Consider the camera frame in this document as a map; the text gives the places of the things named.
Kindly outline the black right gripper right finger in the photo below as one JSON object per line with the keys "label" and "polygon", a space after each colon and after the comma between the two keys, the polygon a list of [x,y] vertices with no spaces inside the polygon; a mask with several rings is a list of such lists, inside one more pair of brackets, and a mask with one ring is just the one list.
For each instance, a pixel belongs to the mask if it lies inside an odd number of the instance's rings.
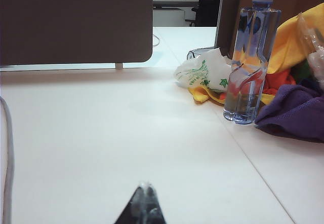
{"label": "black right gripper right finger", "polygon": [[148,185],[146,191],[146,223],[166,223],[156,191],[151,184]]}

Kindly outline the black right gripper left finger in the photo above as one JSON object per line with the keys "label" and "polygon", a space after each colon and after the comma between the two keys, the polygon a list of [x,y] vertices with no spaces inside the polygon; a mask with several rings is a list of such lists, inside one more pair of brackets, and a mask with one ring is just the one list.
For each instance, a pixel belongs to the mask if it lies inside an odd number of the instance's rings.
{"label": "black right gripper left finger", "polygon": [[137,186],[115,223],[146,223],[145,185]]}

